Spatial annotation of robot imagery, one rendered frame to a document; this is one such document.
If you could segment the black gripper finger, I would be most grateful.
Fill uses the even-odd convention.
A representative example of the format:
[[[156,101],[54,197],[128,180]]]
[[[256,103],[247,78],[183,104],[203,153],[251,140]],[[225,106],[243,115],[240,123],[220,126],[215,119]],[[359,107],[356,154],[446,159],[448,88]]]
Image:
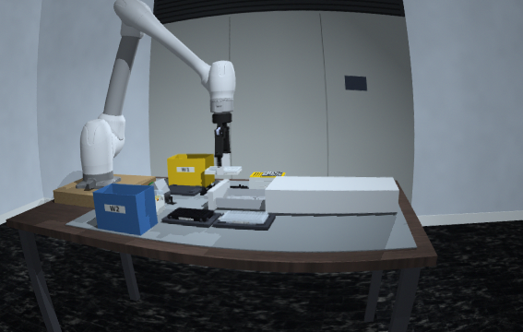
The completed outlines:
[[[230,133],[228,134],[228,131],[230,131],[230,128],[227,128],[226,138],[224,139],[224,147],[223,147],[223,160],[224,160],[224,166],[230,166]]]
[[[214,158],[216,158],[217,163],[217,175],[224,175],[224,160],[223,160],[223,146],[224,146],[224,139],[226,137],[227,128],[224,128],[224,134],[222,136],[222,132],[220,127],[215,129],[215,155]],[[222,147],[222,153],[221,153],[221,147]]]

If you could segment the light grey bench mat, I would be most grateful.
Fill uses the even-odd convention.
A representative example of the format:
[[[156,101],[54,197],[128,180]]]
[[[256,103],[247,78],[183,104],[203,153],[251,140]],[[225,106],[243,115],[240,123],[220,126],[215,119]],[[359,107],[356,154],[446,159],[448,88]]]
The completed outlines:
[[[208,209],[208,200],[171,195],[158,224],[140,235],[98,229],[95,210],[66,225],[129,237],[211,248],[287,253],[362,252],[417,248],[398,205],[398,214],[284,215],[278,214],[268,231],[194,227],[162,223],[177,208]]]

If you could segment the blue open-top bin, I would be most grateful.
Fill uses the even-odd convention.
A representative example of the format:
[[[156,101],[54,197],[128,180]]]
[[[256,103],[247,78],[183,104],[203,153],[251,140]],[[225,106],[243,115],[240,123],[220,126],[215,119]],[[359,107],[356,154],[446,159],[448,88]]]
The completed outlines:
[[[141,236],[158,224],[154,185],[109,184],[92,193],[98,229]]]

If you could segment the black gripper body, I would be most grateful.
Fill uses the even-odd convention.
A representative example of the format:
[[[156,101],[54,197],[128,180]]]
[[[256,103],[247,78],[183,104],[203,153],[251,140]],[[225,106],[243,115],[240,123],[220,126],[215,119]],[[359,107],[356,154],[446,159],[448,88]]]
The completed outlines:
[[[223,113],[223,114],[212,114],[212,123],[217,124],[217,129],[220,127],[222,131],[222,136],[224,134],[224,128],[227,127],[227,123],[232,122],[232,114],[231,113]]]

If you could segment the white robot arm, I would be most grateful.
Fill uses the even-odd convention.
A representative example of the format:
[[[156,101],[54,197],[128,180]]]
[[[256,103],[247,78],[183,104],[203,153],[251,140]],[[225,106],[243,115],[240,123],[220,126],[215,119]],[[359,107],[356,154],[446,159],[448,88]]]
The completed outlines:
[[[116,15],[124,22],[120,32],[122,38],[103,113],[98,119],[86,122],[81,132],[83,181],[76,184],[76,189],[101,189],[121,181],[121,177],[113,176],[113,158],[119,154],[125,143],[125,118],[122,116],[125,94],[137,47],[145,34],[161,43],[199,74],[201,84],[208,89],[211,98],[211,113],[233,111],[235,74],[232,63],[218,61],[211,66],[207,65],[172,35],[146,5],[140,0],[116,0],[113,4]]]

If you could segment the yellow bin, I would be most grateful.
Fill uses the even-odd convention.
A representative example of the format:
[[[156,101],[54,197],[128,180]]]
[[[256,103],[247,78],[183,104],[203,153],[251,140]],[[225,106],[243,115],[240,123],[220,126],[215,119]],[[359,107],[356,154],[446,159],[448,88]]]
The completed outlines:
[[[210,155],[210,156],[209,156]],[[205,169],[214,166],[214,154],[177,154],[167,159],[169,185],[202,185],[215,182]]]

